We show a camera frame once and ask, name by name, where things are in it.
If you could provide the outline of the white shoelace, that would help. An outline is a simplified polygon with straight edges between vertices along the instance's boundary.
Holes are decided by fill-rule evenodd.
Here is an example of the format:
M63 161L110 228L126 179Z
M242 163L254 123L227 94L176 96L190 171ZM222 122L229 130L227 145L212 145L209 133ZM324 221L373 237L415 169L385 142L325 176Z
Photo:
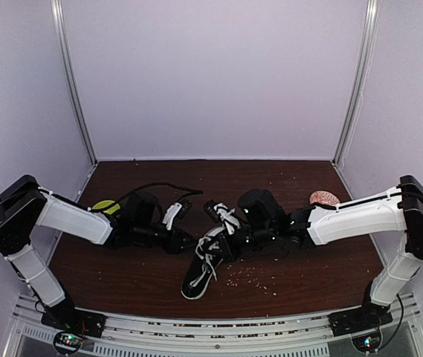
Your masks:
M201 274L193 281L196 286L208 274L217 280L216 267L221 263L223 253L217 236L205 236L198 241L196 256L201 262Z

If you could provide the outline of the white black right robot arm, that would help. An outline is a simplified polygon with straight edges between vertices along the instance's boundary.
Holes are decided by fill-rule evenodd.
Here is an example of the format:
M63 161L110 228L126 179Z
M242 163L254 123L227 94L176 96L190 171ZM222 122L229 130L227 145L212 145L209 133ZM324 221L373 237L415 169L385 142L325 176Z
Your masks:
M268 190L248 191L238 206L245 222L218 210L231 249L267 245L277 239L296 248L313 248L365 234L402 232L395 258L367 286L364 302L355 310L355 323L364 329L382 317L423 266L423 186L413 176L402 176L399 185L374 196L337 205L314 203L291 213L285 213Z

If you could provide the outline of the black white canvas sneaker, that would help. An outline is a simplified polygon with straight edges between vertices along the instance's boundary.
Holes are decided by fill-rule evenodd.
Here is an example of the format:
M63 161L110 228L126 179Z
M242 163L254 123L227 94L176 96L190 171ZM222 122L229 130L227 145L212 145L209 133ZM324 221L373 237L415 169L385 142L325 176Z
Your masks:
M193 260L181 284L181 294L185 299L201 298L211 279L217 279L218 266L223 261L232 260L228 237L227 229L221 226L208 231L198 240Z

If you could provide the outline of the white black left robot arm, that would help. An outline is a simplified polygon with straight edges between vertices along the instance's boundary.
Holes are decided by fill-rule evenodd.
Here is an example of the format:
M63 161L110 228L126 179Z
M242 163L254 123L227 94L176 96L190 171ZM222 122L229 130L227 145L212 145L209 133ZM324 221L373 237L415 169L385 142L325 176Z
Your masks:
M64 330L75 329L83 318L62 284L33 247L35 227L52 228L110 249L155 245L168 254L181 254L197 241L175 223L183 219L195 190L163 209L145 184L102 208L87 208L40 186L24 175L0 194L0 254L38 297L45 314Z

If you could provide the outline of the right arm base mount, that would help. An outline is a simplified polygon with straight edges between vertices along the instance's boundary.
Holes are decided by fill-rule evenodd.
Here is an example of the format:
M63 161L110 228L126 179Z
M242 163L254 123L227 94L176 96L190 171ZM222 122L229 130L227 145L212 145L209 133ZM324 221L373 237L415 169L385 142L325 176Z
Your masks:
M350 335L353 347L360 353L375 353L383 344L382 326L392 321L390 312L365 315L360 308L329 315L333 336Z

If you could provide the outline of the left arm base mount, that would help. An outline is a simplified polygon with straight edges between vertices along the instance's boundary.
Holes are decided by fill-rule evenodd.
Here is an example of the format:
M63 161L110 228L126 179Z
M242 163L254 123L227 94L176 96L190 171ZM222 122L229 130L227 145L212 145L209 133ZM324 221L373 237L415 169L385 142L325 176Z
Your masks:
M43 312L41 323L58 329L53 336L53 347L60 354L70 356L91 342L100 338L106 324L106 316L95 312L75 310L68 320L53 317L51 312Z

